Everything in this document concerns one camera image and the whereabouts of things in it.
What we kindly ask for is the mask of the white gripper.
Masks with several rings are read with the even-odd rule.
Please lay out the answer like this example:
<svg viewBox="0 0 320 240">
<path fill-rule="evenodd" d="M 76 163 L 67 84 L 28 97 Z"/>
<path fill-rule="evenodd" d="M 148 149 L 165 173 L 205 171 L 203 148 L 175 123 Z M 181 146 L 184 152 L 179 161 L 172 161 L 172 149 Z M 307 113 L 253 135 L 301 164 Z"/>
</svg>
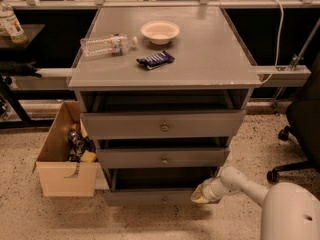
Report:
<svg viewBox="0 0 320 240">
<path fill-rule="evenodd" d="M 191 195 L 191 201 L 197 204 L 216 202 L 223 196 L 223 185 L 220 178 L 206 179 L 202 186 L 198 185 Z"/>
</svg>

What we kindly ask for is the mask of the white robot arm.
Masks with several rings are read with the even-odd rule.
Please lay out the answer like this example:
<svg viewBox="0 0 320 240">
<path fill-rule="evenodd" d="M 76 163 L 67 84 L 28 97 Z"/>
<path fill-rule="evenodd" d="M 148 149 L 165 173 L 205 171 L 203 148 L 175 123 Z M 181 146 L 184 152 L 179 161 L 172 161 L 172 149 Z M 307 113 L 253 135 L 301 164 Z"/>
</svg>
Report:
<svg viewBox="0 0 320 240">
<path fill-rule="evenodd" d="M 260 240 L 320 240 L 320 201 L 307 189 L 289 182 L 267 188 L 235 167 L 200 183 L 191 201 L 207 204 L 244 193 L 262 208 Z"/>
</svg>

